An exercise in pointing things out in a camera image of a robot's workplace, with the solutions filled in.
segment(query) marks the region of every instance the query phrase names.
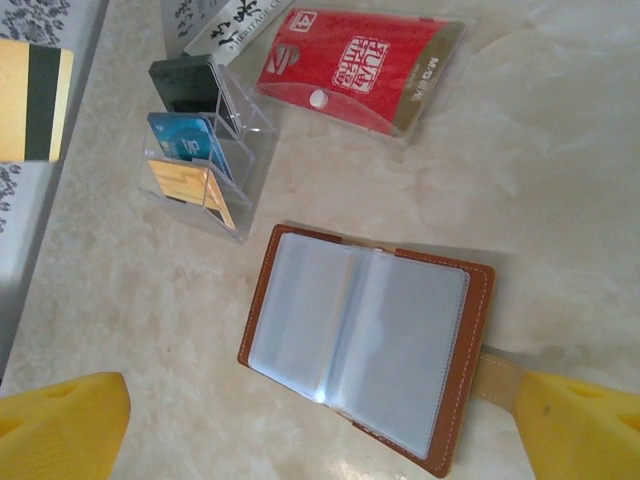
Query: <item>gold card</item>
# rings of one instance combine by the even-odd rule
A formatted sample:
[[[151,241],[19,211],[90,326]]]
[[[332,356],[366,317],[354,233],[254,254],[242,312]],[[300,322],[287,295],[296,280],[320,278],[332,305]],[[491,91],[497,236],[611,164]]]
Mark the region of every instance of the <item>gold card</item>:
[[[218,212],[225,225],[235,230],[218,182],[207,167],[162,160],[149,160],[149,166],[166,197]]]
[[[60,158],[73,53],[0,38],[0,162]]]

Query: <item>gold card with black stripe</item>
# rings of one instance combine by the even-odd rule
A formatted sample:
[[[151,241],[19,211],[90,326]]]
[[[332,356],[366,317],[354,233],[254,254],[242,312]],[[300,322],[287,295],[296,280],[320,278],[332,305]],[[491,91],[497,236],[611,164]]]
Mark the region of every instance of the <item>gold card with black stripe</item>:
[[[0,38],[0,162],[60,158],[73,53]]]

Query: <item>blue card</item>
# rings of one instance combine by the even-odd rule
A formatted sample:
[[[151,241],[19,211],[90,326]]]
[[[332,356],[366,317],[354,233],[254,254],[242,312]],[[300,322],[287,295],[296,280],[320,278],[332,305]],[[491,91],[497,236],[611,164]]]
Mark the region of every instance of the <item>blue card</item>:
[[[233,182],[227,160],[207,118],[185,113],[157,112],[150,113],[147,120],[165,157],[188,162],[209,160],[213,150],[213,164]]]

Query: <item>red card package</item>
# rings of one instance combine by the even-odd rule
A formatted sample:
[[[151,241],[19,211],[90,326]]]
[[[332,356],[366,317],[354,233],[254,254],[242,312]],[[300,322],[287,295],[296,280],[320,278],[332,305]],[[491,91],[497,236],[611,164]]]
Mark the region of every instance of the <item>red card package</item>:
[[[465,29],[461,21],[292,8],[258,92],[406,137]]]

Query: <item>marble countertop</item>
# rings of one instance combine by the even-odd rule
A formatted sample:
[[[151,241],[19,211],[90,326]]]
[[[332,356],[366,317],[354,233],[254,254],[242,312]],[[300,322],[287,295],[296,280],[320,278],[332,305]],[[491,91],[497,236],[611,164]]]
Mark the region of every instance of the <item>marble countertop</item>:
[[[640,391],[640,5],[431,3],[481,22],[417,141],[402,150],[283,110],[238,246],[175,223],[137,190],[160,15],[111,0],[3,393],[121,371],[133,410],[118,479],[429,478],[237,364],[283,220],[489,263],[499,283],[487,345]],[[533,478],[506,413],[470,402],[451,478]]]

